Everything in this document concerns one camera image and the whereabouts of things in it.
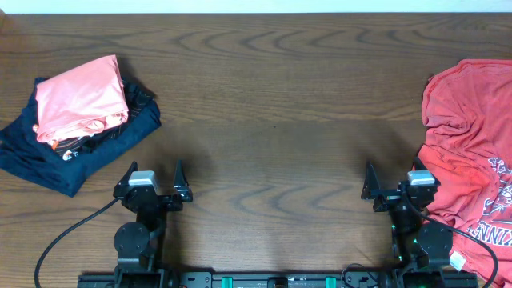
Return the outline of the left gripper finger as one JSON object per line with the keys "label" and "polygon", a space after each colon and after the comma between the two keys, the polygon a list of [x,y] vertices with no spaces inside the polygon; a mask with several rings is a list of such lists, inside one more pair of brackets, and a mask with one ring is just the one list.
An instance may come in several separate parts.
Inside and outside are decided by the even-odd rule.
{"label": "left gripper finger", "polygon": [[136,163],[136,161],[133,161],[130,164],[130,167],[128,168],[127,172],[125,172],[125,174],[122,176],[122,178],[118,181],[118,183],[116,184],[114,189],[115,190],[120,190],[124,186],[128,186],[129,185],[129,180],[130,180],[130,177],[131,177],[132,173],[137,171],[137,170],[138,170],[138,164]]}
{"label": "left gripper finger", "polygon": [[190,188],[182,165],[182,160],[177,160],[174,173],[174,189],[182,202],[192,202],[193,192]]}

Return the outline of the red printed soccer t-shirt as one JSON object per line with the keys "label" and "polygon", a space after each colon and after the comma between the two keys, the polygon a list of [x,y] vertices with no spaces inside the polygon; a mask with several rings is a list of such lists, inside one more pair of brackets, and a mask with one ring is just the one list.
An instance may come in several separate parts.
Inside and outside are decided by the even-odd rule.
{"label": "red printed soccer t-shirt", "polygon": [[422,100],[418,156],[441,185],[430,217],[456,234],[451,263],[511,285],[511,62],[466,59],[433,76]]}

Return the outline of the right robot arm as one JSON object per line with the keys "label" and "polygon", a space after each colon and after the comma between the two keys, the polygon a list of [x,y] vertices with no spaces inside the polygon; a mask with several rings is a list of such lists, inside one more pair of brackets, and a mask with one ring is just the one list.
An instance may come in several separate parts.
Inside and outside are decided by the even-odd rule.
{"label": "right robot arm", "polygon": [[366,164],[361,198],[372,200],[375,212],[391,218],[394,268],[380,272],[378,287],[448,287],[442,268],[449,264],[453,234],[441,224],[425,220],[422,209],[434,200],[440,181],[419,159],[417,170],[394,189],[381,187],[374,166]]}

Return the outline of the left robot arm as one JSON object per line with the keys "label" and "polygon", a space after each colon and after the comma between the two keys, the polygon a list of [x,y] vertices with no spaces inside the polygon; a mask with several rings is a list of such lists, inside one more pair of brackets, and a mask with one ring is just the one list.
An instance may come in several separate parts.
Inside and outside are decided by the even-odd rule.
{"label": "left robot arm", "polygon": [[193,193],[186,180],[182,161],[174,172],[174,192],[158,194],[155,172],[141,171],[133,162],[114,187],[113,196],[136,220],[122,225],[114,236],[118,252],[114,269],[114,288],[170,288],[179,286],[178,273],[161,262],[169,212],[183,209],[185,202],[193,201]]}

